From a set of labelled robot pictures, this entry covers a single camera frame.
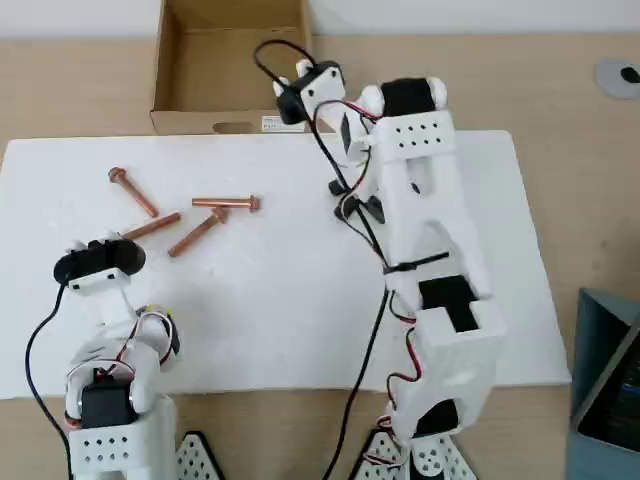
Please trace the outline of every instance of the round metal disc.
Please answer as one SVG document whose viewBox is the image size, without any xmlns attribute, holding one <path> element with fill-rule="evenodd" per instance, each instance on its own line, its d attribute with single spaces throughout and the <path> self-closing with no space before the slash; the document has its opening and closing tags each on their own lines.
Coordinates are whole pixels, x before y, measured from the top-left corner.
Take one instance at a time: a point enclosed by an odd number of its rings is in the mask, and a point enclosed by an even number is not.
<svg viewBox="0 0 640 480">
<path fill-rule="evenodd" d="M 604 60 L 595 68 L 596 83 L 613 98 L 640 99 L 640 83 L 634 83 L 637 76 L 640 76 L 640 65 L 624 60 Z"/>
</svg>

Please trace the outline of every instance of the black electrical wire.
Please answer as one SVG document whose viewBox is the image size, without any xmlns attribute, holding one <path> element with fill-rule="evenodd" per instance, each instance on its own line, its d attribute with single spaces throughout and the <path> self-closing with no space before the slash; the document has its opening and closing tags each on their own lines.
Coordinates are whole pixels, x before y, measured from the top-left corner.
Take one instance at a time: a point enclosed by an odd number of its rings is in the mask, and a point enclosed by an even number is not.
<svg viewBox="0 0 640 480">
<path fill-rule="evenodd" d="M 266 66 L 264 66 L 264 64 L 262 64 L 262 62 L 260 61 L 259 53 L 264 47 L 266 47 L 268 45 L 286 45 L 286 46 L 296 50 L 297 52 L 300 52 L 314 66 L 317 65 L 316 61 L 313 59 L 313 57 L 307 51 L 305 51 L 303 48 L 301 48 L 298 45 L 295 45 L 295 44 L 293 44 L 291 42 L 288 42 L 286 40 L 267 40 L 265 42 L 262 42 L 254 50 L 254 52 L 253 52 L 253 60 L 254 60 L 255 64 L 258 66 L 258 68 L 260 68 L 260 70 L 262 70 L 264 73 L 266 73 L 269 78 L 271 78 L 280 87 L 282 87 L 283 90 L 286 90 L 286 89 L 291 88 L 291 87 L 289 87 L 282 80 L 280 80 L 280 78 L 278 76 L 276 76 L 271 70 L 269 70 Z M 304 103 L 300 99 L 299 95 L 294 95 L 294 98 L 296 99 L 296 101 L 298 102 L 298 106 L 301 108 L 302 112 L 304 113 L 305 121 L 309 125 L 309 129 L 311 130 L 311 133 L 313 134 L 313 137 L 315 138 L 316 143 L 320 147 L 320 150 L 322 150 L 322 153 L 324 153 L 325 157 L 327 157 L 327 160 L 329 160 L 329 163 L 331 164 L 331 167 L 333 168 L 333 171 L 335 172 L 336 176 L 338 177 L 338 180 L 342 184 L 343 188 L 345 188 L 346 191 L 349 191 L 351 187 L 347 183 L 347 180 L 344 178 L 344 175 L 342 174 L 342 171 L 340 170 L 340 166 L 338 165 L 338 163 L 333 158 L 333 155 L 331 155 L 331 152 L 329 151 L 329 149 L 327 148 L 325 143 L 322 141 L 322 138 L 320 137 L 320 132 L 318 132 L 318 127 L 316 125 L 315 119 L 312 119 L 309 116 L 309 114 L 307 113 L 307 110 L 306 110 L 306 108 L 304 106 Z M 375 236 L 375 234 L 373 232 L 373 229 L 371 228 L 371 225 L 369 224 L 369 221 L 365 217 L 365 215 L 364 215 L 364 213 L 363 213 L 363 211 L 362 211 L 362 209 L 361 209 L 359 204 L 356 206 L 356 213 L 358 214 L 358 217 L 360 217 L 360 220 L 362 221 L 362 224 L 363 224 L 365 230 L 367 231 L 367 234 L 369 235 L 371 247 L 373 248 L 374 252 L 376 252 L 376 254 L 378 254 L 378 256 L 381 258 L 382 263 L 384 264 L 384 266 L 388 268 L 389 264 L 387 263 L 387 261 L 385 259 L 382 247 L 380 246 L 380 243 L 378 242 L 378 240 L 377 240 L 377 238 L 376 238 L 376 236 Z M 350 228 L 352 228 L 352 229 L 354 228 L 346 221 L 346 219 L 344 219 L 343 221 Z M 340 434 L 338 436 L 338 442 L 336 444 L 336 450 L 335 450 L 335 452 L 333 454 L 333 457 L 331 458 L 331 462 L 327 466 L 327 469 L 326 469 L 324 475 L 322 476 L 322 480 L 328 480 L 329 477 L 331 477 L 331 473 L 333 472 L 333 469 L 334 469 L 334 467 L 336 465 L 336 462 L 338 461 L 338 458 L 340 458 L 340 454 L 342 453 L 342 447 L 344 445 L 344 439 L 345 439 L 345 436 L 346 436 L 346 433 L 347 433 L 347 425 L 349 423 L 349 416 L 351 415 L 351 407 L 353 406 L 353 402 L 354 402 L 356 396 L 358 395 L 358 391 L 360 390 L 360 384 L 362 383 L 364 375 L 365 375 L 365 373 L 367 371 L 367 367 L 369 366 L 369 359 L 371 358 L 371 352 L 373 351 L 373 345 L 375 344 L 376 338 L 378 336 L 378 330 L 379 330 L 380 324 L 382 322 L 382 317 L 384 316 L 384 312 L 385 312 L 385 309 L 386 309 L 386 306 L 387 306 L 387 300 L 388 299 L 389 299 L 389 291 L 385 288 L 384 294 L 382 295 L 382 300 L 380 302 L 380 308 L 378 310 L 378 315 L 376 316 L 376 320 L 375 320 L 374 325 L 373 325 L 373 330 L 372 330 L 371 336 L 369 338 L 369 343 L 367 345 L 367 350 L 366 350 L 365 356 L 364 356 L 364 358 L 362 360 L 362 366 L 360 367 L 360 372 L 358 373 L 358 378 L 356 380 L 355 385 L 351 389 L 351 392 L 349 393 L 349 397 L 347 398 L 347 403 L 345 404 L 344 413 L 342 415 L 342 422 L 341 422 L 341 425 L 340 425 Z"/>
<path fill-rule="evenodd" d="M 42 322 L 40 322 L 40 325 L 38 325 L 36 329 L 33 331 L 33 333 L 31 334 L 31 337 L 29 338 L 29 342 L 27 343 L 27 348 L 25 350 L 25 355 L 24 355 L 24 370 L 27 376 L 27 383 L 29 384 L 29 389 L 33 394 L 33 398 L 35 398 L 36 403 L 42 410 L 42 413 L 44 413 L 44 416 L 47 417 L 47 420 L 49 420 L 49 422 L 51 423 L 55 431 L 58 432 L 58 435 L 60 435 L 60 438 L 62 439 L 65 453 L 67 455 L 67 475 L 69 480 L 73 480 L 73 473 L 71 471 L 71 449 L 69 447 L 69 439 L 67 438 L 67 435 L 64 433 L 64 430 L 62 430 L 62 427 L 60 426 L 60 424 L 56 421 L 56 419 L 53 417 L 53 415 L 45 405 L 44 401 L 42 400 L 42 397 L 38 393 L 38 390 L 36 389 L 36 386 L 33 383 L 33 379 L 31 378 L 31 349 L 33 347 L 33 342 L 35 342 L 35 339 L 40 333 L 40 331 L 44 327 L 46 327 L 47 324 L 51 320 L 53 320 L 53 317 L 55 317 L 56 314 L 58 313 L 58 310 L 60 309 L 60 303 L 62 302 L 62 294 L 64 293 L 64 290 L 66 287 L 67 287 L 67 282 L 63 282 L 62 284 L 60 284 L 60 288 L 58 289 L 58 295 L 56 297 L 56 303 L 53 307 L 53 310 L 51 311 L 51 313 L 47 318 L 45 318 Z"/>
<path fill-rule="evenodd" d="M 271 78 L 271 80 L 273 80 L 274 82 L 276 82 L 278 85 L 280 85 L 280 87 L 282 87 L 283 90 L 287 90 L 290 89 L 291 87 L 287 84 L 285 84 L 282 80 L 280 80 L 280 78 L 274 74 L 271 70 L 269 70 L 261 61 L 260 61 L 260 51 L 262 49 L 264 49 L 265 47 L 269 46 L 269 45 L 284 45 L 287 46 L 289 48 L 292 48 L 293 50 L 301 53 L 305 58 L 307 58 L 312 65 L 317 65 L 317 62 L 315 61 L 315 59 L 311 56 L 311 54 L 309 54 L 304 48 L 291 43 L 287 40 L 282 40 L 282 39 L 273 39 L 273 40 L 266 40 L 264 42 L 262 42 L 260 45 L 258 45 L 256 47 L 256 49 L 253 52 L 253 61 L 256 64 L 256 66 L 262 70 L 265 74 L 267 74 L 267 76 L 269 78 Z M 299 95 L 294 95 L 294 98 L 296 99 L 296 101 L 298 102 L 298 106 L 300 107 L 300 110 L 302 111 L 303 115 L 304 115 L 304 119 L 307 122 L 307 124 L 309 125 L 309 130 L 311 131 L 313 137 L 316 140 L 316 143 L 318 144 L 318 147 L 320 147 L 320 150 L 322 150 L 322 153 L 324 153 L 325 157 L 327 157 L 327 160 L 329 160 L 329 163 L 331 164 L 331 167 L 333 168 L 333 171 L 335 172 L 336 176 L 338 177 L 338 180 L 340 181 L 340 183 L 342 184 L 342 186 L 346 189 L 349 190 L 350 186 L 347 183 L 347 180 L 344 178 L 344 175 L 342 173 L 342 171 L 340 170 L 340 166 L 338 165 L 338 163 L 335 161 L 335 159 L 333 158 L 333 155 L 331 155 L 331 152 L 329 151 L 329 149 L 327 148 L 327 146 L 325 145 L 324 141 L 322 140 L 322 137 L 320 136 L 320 132 L 318 131 L 318 127 L 316 125 L 316 122 L 314 119 L 312 119 L 309 114 L 307 113 L 307 110 L 304 106 L 304 103 L 302 102 L 302 100 L 300 99 Z M 369 235 L 369 238 L 371 239 L 371 244 L 373 245 L 373 249 L 376 252 L 376 254 L 378 254 L 378 256 L 380 256 L 380 258 L 383 259 L 383 263 L 386 267 L 388 267 L 389 265 L 387 264 L 387 261 L 385 260 L 384 257 L 384 252 L 382 250 L 382 247 L 380 246 L 380 243 L 378 242 L 378 239 L 376 238 L 375 234 L 373 233 L 373 229 L 371 228 L 371 225 L 369 224 L 369 221 L 367 220 L 367 218 L 364 215 L 364 212 L 362 211 L 362 208 L 360 207 L 360 205 L 356 206 L 356 213 L 358 214 L 358 217 L 360 218 L 360 220 L 362 221 L 362 224 L 365 228 L 365 230 L 367 231 L 367 235 Z"/>
<path fill-rule="evenodd" d="M 351 407 L 353 406 L 353 402 L 358 395 L 358 391 L 360 390 L 360 384 L 364 379 L 364 374 L 367 372 L 367 367 L 369 366 L 369 360 L 371 358 L 371 352 L 373 351 L 373 345 L 376 342 L 376 337 L 378 336 L 378 330 L 380 329 L 380 324 L 382 323 L 382 317 L 384 316 L 384 311 L 387 307 L 387 300 L 389 298 L 389 290 L 384 289 L 384 294 L 382 295 L 382 301 L 380 302 L 380 308 L 378 310 L 378 315 L 376 316 L 376 321 L 373 324 L 373 330 L 371 331 L 371 336 L 369 337 L 369 343 L 367 345 L 367 350 L 364 354 L 364 358 L 362 359 L 362 366 L 360 367 L 360 373 L 358 373 L 358 379 L 356 380 L 355 385 L 351 389 L 351 393 L 349 393 L 349 398 L 347 398 L 347 403 L 344 407 L 344 413 L 342 414 L 342 423 L 340 424 L 340 434 L 338 436 L 338 443 L 336 444 L 336 450 L 333 453 L 333 457 L 331 458 L 331 462 L 329 462 L 329 466 L 327 470 L 324 472 L 322 476 L 322 480 L 328 480 L 331 477 L 331 473 L 333 472 L 334 467 L 336 466 L 336 462 L 338 458 L 340 458 L 340 453 L 342 452 L 342 446 L 344 445 L 344 439 L 347 434 L 347 425 L 349 424 L 349 417 L 351 416 Z"/>
</svg>

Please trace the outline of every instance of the robotic arm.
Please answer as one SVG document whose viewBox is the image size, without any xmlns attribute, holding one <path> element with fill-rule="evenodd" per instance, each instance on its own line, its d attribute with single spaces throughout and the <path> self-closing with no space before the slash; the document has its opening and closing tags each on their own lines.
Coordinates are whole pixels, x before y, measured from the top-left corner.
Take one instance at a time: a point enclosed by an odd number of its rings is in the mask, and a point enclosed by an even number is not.
<svg viewBox="0 0 640 480">
<path fill-rule="evenodd" d="M 130 240 L 114 237 L 78 245 L 60 259 L 54 277 L 93 302 L 103 315 L 67 374 L 65 418 L 76 480 L 175 480 L 173 401 L 158 391 L 161 372 L 179 359 L 170 312 L 134 310 L 124 288 L 145 263 Z"/>
<path fill-rule="evenodd" d="M 506 336 L 465 207 L 447 89 L 437 78 L 404 78 L 367 86 L 349 103 L 335 62 L 305 59 L 296 70 L 295 81 L 274 82 L 283 121 L 304 120 L 303 106 L 309 118 L 339 135 L 346 162 L 359 165 L 370 155 L 369 172 L 351 195 L 361 203 L 379 199 L 385 281 L 409 312 L 401 318 L 412 324 L 406 340 L 416 374 L 389 376 L 381 419 L 407 458 L 420 442 L 476 422 Z M 330 189 L 346 191 L 336 182 Z M 340 207 L 336 214 L 351 211 Z M 403 475 L 415 474 L 415 468 L 401 468 Z M 433 476 L 434 469 L 421 474 Z"/>
</svg>

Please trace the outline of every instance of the label on box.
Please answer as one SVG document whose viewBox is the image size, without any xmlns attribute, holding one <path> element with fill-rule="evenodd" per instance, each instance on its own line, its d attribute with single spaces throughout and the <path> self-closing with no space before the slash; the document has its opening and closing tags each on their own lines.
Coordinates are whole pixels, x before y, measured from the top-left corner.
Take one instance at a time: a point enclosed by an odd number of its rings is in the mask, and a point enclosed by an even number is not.
<svg viewBox="0 0 640 480">
<path fill-rule="evenodd" d="M 285 125 L 277 115 L 265 115 L 262 117 L 262 133 L 269 132 L 304 132 L 304 122 L 295 125 Z"/>
</svg>

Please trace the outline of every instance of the white wall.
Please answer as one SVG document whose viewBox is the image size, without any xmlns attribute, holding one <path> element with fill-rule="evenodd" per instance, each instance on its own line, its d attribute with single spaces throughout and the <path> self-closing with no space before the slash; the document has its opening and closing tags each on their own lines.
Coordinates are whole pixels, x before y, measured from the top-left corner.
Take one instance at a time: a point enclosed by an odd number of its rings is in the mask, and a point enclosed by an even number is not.
<svg viewBox="0 0 640 480">
<path fill-rule="evenodd" d="M 319 33 L 640 31 L 640 0 L 311 0 L 311 4 Z M 159 0 L 0 0 L 0 37 L 153 35 L 158 12 Z"/>
</svg>

